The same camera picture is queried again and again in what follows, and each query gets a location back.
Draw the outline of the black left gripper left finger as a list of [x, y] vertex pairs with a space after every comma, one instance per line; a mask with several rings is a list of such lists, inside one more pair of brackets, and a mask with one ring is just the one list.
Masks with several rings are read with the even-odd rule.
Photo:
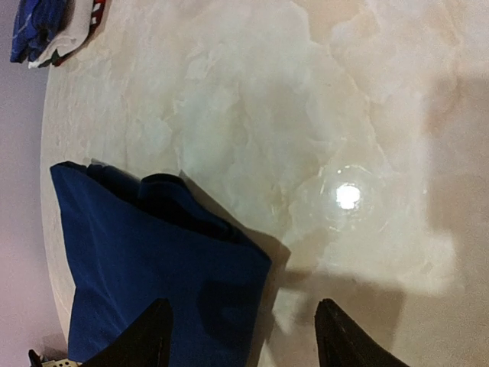
[[166, 367], [169, 365], [173, 309], [156, 299], [111, 345], [84, 362], [88, 367]]

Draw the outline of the blue plaid flannel shirt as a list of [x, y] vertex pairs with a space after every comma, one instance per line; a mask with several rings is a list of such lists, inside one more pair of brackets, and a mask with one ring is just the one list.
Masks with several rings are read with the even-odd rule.
[[72, 10], [67, 0], [21, 0], [11, 38], [11, 63], [35, 61], [62, 28], [63, 17]]

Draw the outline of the solid blue garment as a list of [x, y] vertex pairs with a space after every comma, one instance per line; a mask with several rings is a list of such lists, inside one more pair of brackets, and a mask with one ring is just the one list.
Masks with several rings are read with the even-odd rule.
[[244, 366], [271, 261], [176, 176], [63, 162], [50, 174], [75, 284], [68, 355], [85, 362], [154, 300], [173, 308], [172, 366]]

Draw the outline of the folded white cartoon t-shirt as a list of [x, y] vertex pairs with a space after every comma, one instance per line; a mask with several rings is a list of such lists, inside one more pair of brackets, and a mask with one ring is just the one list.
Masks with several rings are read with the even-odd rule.
[[55, 52], [63, 57], [80, 47], [89, 35], [93, 5], [92, 0], [67, 1], [58, 32], [41, 55], [28, 62], [28, 68], [39, 67]]

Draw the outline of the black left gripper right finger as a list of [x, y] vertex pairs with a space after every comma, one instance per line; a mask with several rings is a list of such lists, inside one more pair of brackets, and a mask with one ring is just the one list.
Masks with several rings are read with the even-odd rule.
[[334, 300], [320, 301], [314, 320], [321, 366], [407, 367], [376, 343]]

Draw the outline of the folded red white shirt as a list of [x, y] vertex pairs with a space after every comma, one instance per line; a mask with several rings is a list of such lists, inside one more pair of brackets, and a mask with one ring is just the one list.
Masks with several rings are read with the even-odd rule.
[[103, 25], [112, 1], [70, 1], [73, 8], [67, 24], [53, 41], [53, 53], [48, 59], [54, 67], [60, 66], [87, 44]]

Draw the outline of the cream perforated laundry basket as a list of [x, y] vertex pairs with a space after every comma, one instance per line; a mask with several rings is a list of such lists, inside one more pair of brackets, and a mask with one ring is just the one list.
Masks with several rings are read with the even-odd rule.
[[33, 349], [28, 350], [30, 367], [80, 367], [82, 364], [71, 359], [48, 359], [38, 355]]

